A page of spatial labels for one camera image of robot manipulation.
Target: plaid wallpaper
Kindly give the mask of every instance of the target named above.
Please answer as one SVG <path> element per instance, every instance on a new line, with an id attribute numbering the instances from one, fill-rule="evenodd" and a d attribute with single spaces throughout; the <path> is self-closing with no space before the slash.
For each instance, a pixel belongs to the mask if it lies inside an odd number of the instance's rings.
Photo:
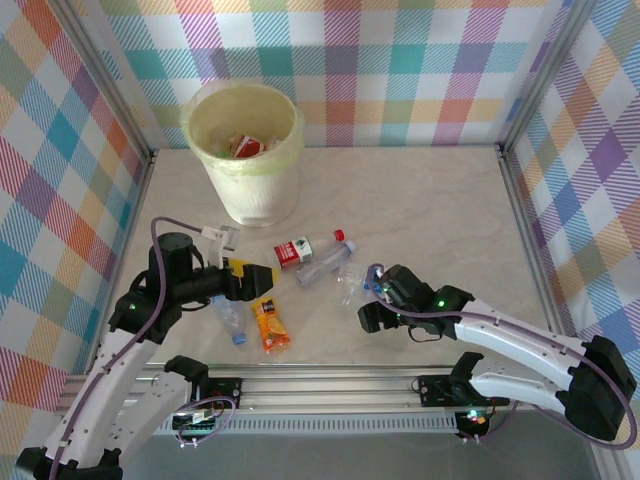
<path id="1" fill-rule="evenodd" d="M 494 143 L 562 0 L 75 4 L 145 128 L 186 148 L 180 106 L 212 79 L 285 92 L 307 145 Z"/>
<path id="2" fill-rule="evenodd" d="M 540 72 L 540 68 L 542 67 L 542 65 L 544 64 L 544 61 L 548 57 L 550 47 L 555 41 L 555 39 L 558 37 L 558 34 L 560 33 L 560 31 L 562 30 L 562 26 L 564 25 L 564 22 L 567 19 L 567 14 L 569 13 L 569 10 L 574 5 L 574 3 L 575 3 L 575 0 L 563 0 L 562 6 L 558 10 L 556 17 L 554 18 L 553 23 L 551 24 L 551 27 L 547 31 L 547 34 L 544 38 L 544 42 L 542 42 L 542 45 L 540 46 L 540 50 L 538 50 L 538 54 L 536 55 L 535 60 L 531 64 L 531 67 L 529 68 L 529 72 L 527 73 L 527 76 L 525 77 L 524 82 L 522 82 L 522 86 L 518 91 L 518 96 L 516 97 L 515 101 L 511 106 L 509 115 L 507 115 L 507 119 L 502 125 L 502 129 L 500 130 L 500 134 L 498 135 L 498 138 L 497 138 L 497 143 L 501 143 L 505 141 L 507 134 L 509 133 L 509 130 L 511 130 L 511 127 L 513 126 L 516 116 L 518 115 L 518 113 L 520 113 L 520 109 L 522 107 L 522 104 L 525 98 L 527 98 L 527 96 L 531 92 L 531 88 L 533 87 L 534 80 L 536 79 L 536 77 L 538 76 L 538 73 Z"/>
<path id="3" fill-rule="evenodd" d="M 640 379 L 640 0 L 598 3 L 516 154 L 567 330 Z"/>
<path id="4" fill-rule="evenodd" d="M 0 65 L 5 479 L 87 360 L 143 164 L 45 0 L 0 2 Z"/>

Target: metal frame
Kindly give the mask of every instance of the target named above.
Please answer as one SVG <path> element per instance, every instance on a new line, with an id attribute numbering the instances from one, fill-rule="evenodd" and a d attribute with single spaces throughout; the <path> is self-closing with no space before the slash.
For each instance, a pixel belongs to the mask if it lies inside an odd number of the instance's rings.
<path id="1" fill-rule="evenodd" d="M 115 295 L 116 285 L 120 282 L 120 278 L 122 277 L 122 268 L 120 265 L 123 260 L 126 258 L 127 253 L 129 252 L 129 248 L 131 246 L 131 238 L 133 237 L 133 232 L 138 224 L 138 218 L 140 217 L 140 212 L 142 211 L 142 206 L 144 205 L 144 200 L 147 196 L 147 191 L 149 190 L 149 185 L 151 183 L 151 176 L 153 174 L 153 170 L 155 167 L 155 152 L 154 156 L 147 162 L 144 166 L 144 170 L 140 176 L 140 187 L 138 190 L 138 195 L 136 197 L 135 206 L 133 208 L 133 215 L 131 216 L 131 221 L 127 228 L 125 229 L 124 235 L 124 243 L 122 245 L 122 250 L 120 255 L 118 256 L 116 263 L 114 265 L 114 275 L 113 280 L 111 281 L 108 289 L 107 289 L 107 298 L 105 300 L 105 309 L 100 316 L 100 321 L 96 328 L 97 334 L 93 336 L 91 341 L 91 346 L 89 347 L 89 355 L 87 355 L 87 361 L 84 365 L 84 371 L 87 372 L 91 369 L 93 365 L 94 358 L 96 356 L 96 352 L 98 351 L 98 346 L 100 344 L 100 339 L 104 337 L 105 329 L 107 327 L 107 322 L 109 317 L 111 316 L 111 312 L 109 311 L 109 305 L 111 305 L 113 301 L 113 297 Z"/>
<path id="2" fill-rule="evenodd" d="M 225 422 L 224 413 L 219 422 Z M 455 412 L 359 413 L 351 415 L 263 415 L 234 417 L 220 433 L 268 435 L 348 435 L 359 433 L 457 433 Z M 165 420 L 154 435 L 172 435 L 171 419 Z M 186 430 L 185 436 L 197 431 Z"/>
<path id="3" fill-rule="evenodd" d="M 592 447 L 594 461 L 606 480 L 633 480 L 633 472 L 624 452 Z"/>
<path id="4" fill-rule="evenodd" d="M 555 333 L 566 335 L 564 325 L 560 319 L 558 305 L 556 304 L 551 284 L 549 283 L 549 279 L 547 278 L 544 269 L 542 256 L 536 244 L 535 235 L 531 227 L 532 223 L 524 208 L 524 199 L 518 189 L 518 183 L 513 173 L 513 169 L 498 146 L 496 146 L 496 156 L 498 158 L 498 165 L 500 166 L 502 180 L 504 181 L 507 196 L 509 197 L 509 202 L 511 203 L 513 215 L 518 227 L 518 232 L 520 233 L 520 239 L 524 246 L 524 253 L 527 257 L 529 270 L 533 276 L 533 282 L 535 284 L 536 291 L 538 292 L 538 297 L 542 302 L 542 310 L 547 321 L 547 326 Z"/>
<path id="5" fill-rule="evenodd" d="M 567 19 L 562 26 L 562 30 L 551 45 L 547 57 L 536 75 L 531 90 L 522 103 L 522 107 L 507 134 L 504 145 L 502 145 L 504 152 L 509 153 L 513 151 L 518 140 L 520 140 L 526 131 L 529 123 L 531 123 L 545 93 L 555 80 L 560 68 L 562 68 L 571 47 L 578 38 L 582 27 L 584 27 L 597 3 L 598 0 L 575 0 L 573 2 L 571 10 L 569 10 L 567 14 Z"/>
<path id="6" fill-rule="evenodd" d="M 420 375 L 448 375 L 452 367 L 352 365 L 216 365 L 214 377 L 243 379 L 239 414 L 418 413 L 420 396 L 411 383 Z M 129 407 L 164 371 L 148 364 L 124 402 Z M 64 414 L 85 381 L 71 376 L 58 403 Z"/>
<path id="7" fill-rule="evenodd" d="M 153 157 L 154 148 L 145 140 L 129 106 L 122 97 L 91 38 L 87 35 L 74 8 L 69 4 L 68 0 L 49 0 L 48 3 L 51 10 L 58 17 L 62 28 L 69 35 L 71 43 L 78 51 L 85 67 L 96 82 L 98 90 L 104 95 L 129 140 L 140 155 L 145 160 L 150 161 Z"/>

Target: plastic bin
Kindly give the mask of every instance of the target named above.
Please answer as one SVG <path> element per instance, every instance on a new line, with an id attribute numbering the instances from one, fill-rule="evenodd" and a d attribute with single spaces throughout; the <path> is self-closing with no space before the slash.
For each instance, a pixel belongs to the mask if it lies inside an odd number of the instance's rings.
<path id="1" fill-rule="evenodd" d="M 284 220 L 298 199 L 298 157 L 304 119 L 291 100 L 264 85 L 204 85 L 183 108 L 180 124 L 227 213 L 236 222 L 266 227 Z M 235 134 L 282 140 L 258 157 L 216 156 Z"/>

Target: orange snack packet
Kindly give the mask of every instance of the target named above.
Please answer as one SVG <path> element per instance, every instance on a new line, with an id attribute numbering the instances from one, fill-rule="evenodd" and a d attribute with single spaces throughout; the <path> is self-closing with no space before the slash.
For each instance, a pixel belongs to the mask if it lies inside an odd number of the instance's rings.
<path id="1" fill-rule="evenodd" d="M 278 318 L 273 297 L 262 297 L 251 306 L 251 310 L 258 321 L 264 351 L 277 353 L 287 349 L 291 344 L 291 339 Z"/>

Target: red and white carton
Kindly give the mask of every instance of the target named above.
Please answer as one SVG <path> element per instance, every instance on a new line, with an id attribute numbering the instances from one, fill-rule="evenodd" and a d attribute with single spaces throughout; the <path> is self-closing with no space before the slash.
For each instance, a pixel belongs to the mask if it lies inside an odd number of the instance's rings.
<path id="1" fill-rule="evenodd" d="M 255 157 L 264 151 L 264 143 L 248 135 L 243 135 L 235 152 L 236 158 Z"/>
<path id="2" fill-rule="evenodd" d="M 308 262 L 314 255 L 326 250 L 336 242 L 343 242 L 344 239 L 345 235 L 342 230 L 335 230 L 330 236 L 296 238 L 290 242 L 281 243 L 273 247 L 267 260 L 271 267 L 293 267 L 300 263 Z"/>

